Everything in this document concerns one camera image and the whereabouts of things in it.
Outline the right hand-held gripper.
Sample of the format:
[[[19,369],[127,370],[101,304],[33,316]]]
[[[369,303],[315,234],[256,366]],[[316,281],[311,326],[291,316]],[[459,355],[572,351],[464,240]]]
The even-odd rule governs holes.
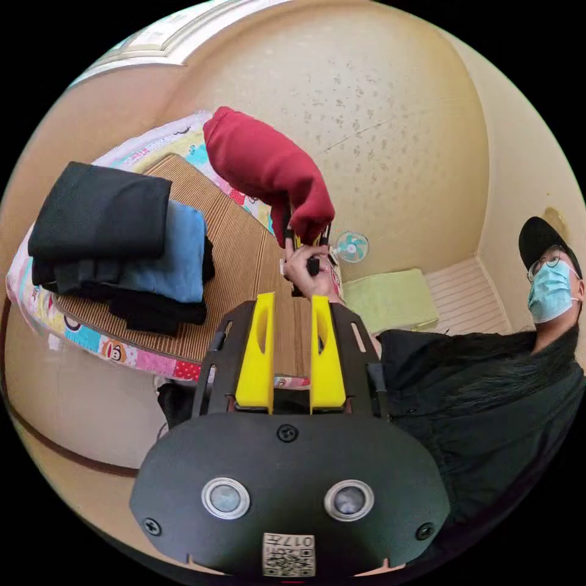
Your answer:
[[[303,242],[302,242],[302,240],[301,240],[300,236],[299,236],[298,234],[296,234],[296,233],[294,234],[294,231],[293,231],[293,229],[292,229],[292,227],[291,227],[291,220],[290,220],[290,218],[291,218],[291,213],[290,213],[290,212],[287,212],[287,213],[286,213],[286,215],[285,215],[285,219],[286,219],[288,222],[287,222],[287,224],[286,224],[286,227],[285,227],[285,228],[284,228],[284,230],[283,230],[283,235],[284,235],[284,257],[285,257],[285,239],[287,239],[287,238],[290,238],[290,239],[292,239],[292,240],[293,240],[293,244],[294,244],[294,248],[300,248],[300,247],[302,247],[302,246],[303,246]],[[324,242],[323,242],[323,238],[324,238],[324,234],[323,234],[323,233],[320,233],[320,234],[319,234],[319,235],[317,235],[317,236],[316,236],[316,238],[315,238],[315,239],[312,241],[311,245],[312,245],[312,246],[322,246],[322,245],[324,244]],[[308,261],[308,263],[309,263],[310,261],[317,261],[317,263],[318,263],[318,272],[319,272],[319,261],[318,261],[318,260],[316,260],[316,259],[310,259],[310,260]],[[311,273],[310,273],[310,271],[309,271],[309,270],[308,270],[308,272],[309,272],[309,274],[310,274],[310,275],[312,275],[312,276],[315,276],[315,275],[317,275],[317,274],[318,274],[318,272],[317,272],[315,275],[313,275],[313,274],[311,274]],[[293,285],[293,284],[292,284],[290,281],[288,281],[288,282],[291,284],[291,286],[292,286],[294,289],[298,290],[298,288],[297,288],[296,286],[294,286],[294,285]]]

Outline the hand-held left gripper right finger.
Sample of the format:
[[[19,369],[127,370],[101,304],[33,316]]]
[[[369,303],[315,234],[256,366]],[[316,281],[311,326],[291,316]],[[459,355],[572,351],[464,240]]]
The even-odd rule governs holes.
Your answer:
[[[325,296],[311,301],[310,410],[344,407],[346,393],[330,303]]]

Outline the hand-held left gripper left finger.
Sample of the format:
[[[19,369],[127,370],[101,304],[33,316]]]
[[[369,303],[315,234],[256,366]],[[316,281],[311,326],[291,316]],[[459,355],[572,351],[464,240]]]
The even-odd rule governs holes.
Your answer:
[[[235,399],[245,410],[273,410],[275,294],[258,295],[250,321]]]

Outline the person's right hand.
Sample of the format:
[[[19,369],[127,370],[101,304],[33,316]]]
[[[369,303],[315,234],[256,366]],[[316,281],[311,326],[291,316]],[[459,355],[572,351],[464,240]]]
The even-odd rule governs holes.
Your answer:
[[[293,240],[285,239],[283,275],[298,288],[308,300],[316,295],[324,296],[331,303],[342,303],[332,277],[332,265],[328,258],[330,250],[326,245],[313,247],[302,245],[295,249]],[[319,272],[312,276],[307,269],[310,259],[319,261]]]

